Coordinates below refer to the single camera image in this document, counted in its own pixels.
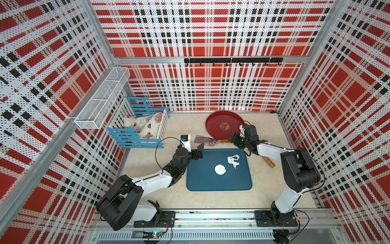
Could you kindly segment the knife with wooden handle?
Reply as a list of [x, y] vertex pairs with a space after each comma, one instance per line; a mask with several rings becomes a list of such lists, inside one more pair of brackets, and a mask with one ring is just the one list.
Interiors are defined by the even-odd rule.
[[213, 146], [220, 144], [220, 143], [230, 143], [230, 142], [227, 139], [218, 140], [218, 139], [214, 139], [211, 137], [196, 135], [196, 137], [194, 139], [194, 143], [198, 143], [198, 144], [203, 143], [205, 146], [213, 147]]

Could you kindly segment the white dough lump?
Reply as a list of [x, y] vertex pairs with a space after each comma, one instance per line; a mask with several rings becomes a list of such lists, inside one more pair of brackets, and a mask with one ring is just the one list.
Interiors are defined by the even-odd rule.
[[227, 157], [228, 163], [231, 164], [235, 169], [240, 165], [240, 162], [238, 161], [239, 159], [240, 156], [238, 154]]

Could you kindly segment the teal plastic tray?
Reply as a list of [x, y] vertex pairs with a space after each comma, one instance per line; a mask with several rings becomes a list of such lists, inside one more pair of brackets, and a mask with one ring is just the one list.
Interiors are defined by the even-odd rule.
[[[235, 169], [227, 162], [227, 157], [238, 154], [240, 165]], [[215, 173], [215, 166], [226, 168], [224, 175]], [[187, 168], [187, 189], [190, 191], [247, 191], [252, 188], [252, 180], [246, 153], [241, 149], [205, 149], [204, 157], [191, 161]]]

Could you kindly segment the round white dough wrapper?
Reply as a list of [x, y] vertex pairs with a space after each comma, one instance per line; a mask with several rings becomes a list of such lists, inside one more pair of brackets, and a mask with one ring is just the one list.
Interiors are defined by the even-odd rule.
[[226, 173], [226, 168], [221, 164], [216, 165], [214, 170], [218, 175], [224, 175]]

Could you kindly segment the wooden rolling pin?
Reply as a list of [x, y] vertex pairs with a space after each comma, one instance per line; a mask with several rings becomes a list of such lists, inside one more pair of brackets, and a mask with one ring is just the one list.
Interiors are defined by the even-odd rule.
[[271, 159], [269, 159], [268, 157], [265, 157], [265, 156], [262, 156], [262, 158], [268, 164], [269, 167], [271, 167], [271, 168], [275, 167], [275, 164], [273, 163], [273, 161]]

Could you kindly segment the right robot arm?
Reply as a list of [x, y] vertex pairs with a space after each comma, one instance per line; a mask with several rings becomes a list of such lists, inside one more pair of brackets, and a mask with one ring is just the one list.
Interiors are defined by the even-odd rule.
[[294, 211], [301, 196], [321, 181], [321, 174], [308, 151], [304, 148], [286, 148], [260, 140], [254, 125], [244, 124], [240, 133], [233, 133], [228, 141], [250, 154], [281, 163], [285, 187], [271, 204], [271, 213], [286, 215]]

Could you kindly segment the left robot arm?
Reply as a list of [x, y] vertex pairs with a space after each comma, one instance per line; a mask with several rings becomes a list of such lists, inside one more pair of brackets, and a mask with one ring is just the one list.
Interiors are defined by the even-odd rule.
[[120, 176], [96, 204], [96, 210], [114, 231], [128, 222], [143, 222], [144, 227], [156, 227], [163, 221], [162, 209], [157, 201], [142, 198], [157, 190], [175, 185], [184, 175], [192, 160], [204, 156], [204, 143], [191, 149], [190, 143], [182, 142], [172, 160], [158, 173], [131, 179]]

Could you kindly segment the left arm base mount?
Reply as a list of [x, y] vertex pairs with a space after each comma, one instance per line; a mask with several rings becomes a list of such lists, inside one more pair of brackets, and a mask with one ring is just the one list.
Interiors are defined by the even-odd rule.
[[133, 224], [135, 228], [156, 228], [156, 227], [174, 227], [175, 211], [160, 211], [150, 221], [136, 221]]

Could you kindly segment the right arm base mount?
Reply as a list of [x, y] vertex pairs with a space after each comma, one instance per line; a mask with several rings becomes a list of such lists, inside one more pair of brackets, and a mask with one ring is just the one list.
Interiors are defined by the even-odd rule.
[[298, 227], [294, 211], [279, 213], [276, 209], [256, 210], [255, 221], [258, 227]]

